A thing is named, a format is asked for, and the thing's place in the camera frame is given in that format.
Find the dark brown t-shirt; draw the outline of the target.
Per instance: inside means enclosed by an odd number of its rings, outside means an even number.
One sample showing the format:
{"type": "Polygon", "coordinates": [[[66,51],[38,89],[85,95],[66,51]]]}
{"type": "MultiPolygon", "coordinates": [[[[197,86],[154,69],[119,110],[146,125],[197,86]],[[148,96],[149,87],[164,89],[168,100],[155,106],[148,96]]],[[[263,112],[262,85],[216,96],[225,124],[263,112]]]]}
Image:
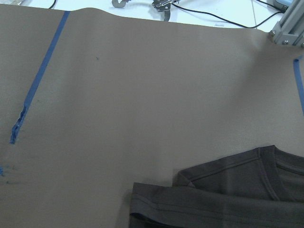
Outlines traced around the dark brown t-shirt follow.
{"type": "Polygon", "coordinates": [[[301,228],[304,159],[271,145],[135,183],[131,228],[301,228]]]}

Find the brown paper table cover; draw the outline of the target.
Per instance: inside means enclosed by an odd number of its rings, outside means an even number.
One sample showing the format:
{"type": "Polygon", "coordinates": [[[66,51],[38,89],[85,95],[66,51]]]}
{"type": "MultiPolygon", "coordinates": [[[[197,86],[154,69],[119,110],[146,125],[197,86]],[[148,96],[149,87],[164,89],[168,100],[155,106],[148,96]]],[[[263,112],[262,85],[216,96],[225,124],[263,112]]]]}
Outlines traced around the brown paper table cover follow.
{"type": "Polygon", "coordinates": [[[135,183],[271,145],[304,158],[303,72],[259,30],[1,5],[1,227],[130,228],[135,183]]]}

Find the aluminium profile post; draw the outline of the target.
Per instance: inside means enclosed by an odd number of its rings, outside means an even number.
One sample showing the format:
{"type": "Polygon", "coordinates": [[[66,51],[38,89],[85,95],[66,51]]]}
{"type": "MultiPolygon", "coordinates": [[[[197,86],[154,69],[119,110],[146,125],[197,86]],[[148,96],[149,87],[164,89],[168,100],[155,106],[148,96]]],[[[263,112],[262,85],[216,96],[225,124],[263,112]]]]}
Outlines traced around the aluminium profile post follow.
{"type": "Polygon", "coordinates": [[[294,0],[270,31],[270,39],[279,45],[304,47],[304,1],[294,0]]]}

